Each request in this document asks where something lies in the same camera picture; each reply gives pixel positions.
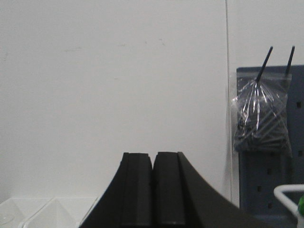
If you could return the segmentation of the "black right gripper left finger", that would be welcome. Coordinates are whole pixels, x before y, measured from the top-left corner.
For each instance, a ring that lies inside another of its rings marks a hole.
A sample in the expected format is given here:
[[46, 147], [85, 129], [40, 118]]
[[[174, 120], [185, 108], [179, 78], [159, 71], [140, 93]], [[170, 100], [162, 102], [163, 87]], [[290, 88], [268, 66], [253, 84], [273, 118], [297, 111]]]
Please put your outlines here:
[[146, 153], [124, 153], [110, 185], [81, 228], [151, 228], [152, 164]]

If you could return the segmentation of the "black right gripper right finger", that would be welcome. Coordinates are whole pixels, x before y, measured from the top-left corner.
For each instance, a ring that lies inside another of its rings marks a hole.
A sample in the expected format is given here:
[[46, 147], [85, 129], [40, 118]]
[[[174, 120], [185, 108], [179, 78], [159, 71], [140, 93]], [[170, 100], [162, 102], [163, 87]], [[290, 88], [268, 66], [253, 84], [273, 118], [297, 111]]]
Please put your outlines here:
[[211, 187], [182, 152], [159, 152], [153, 168], [157, 228], [268, 228]]

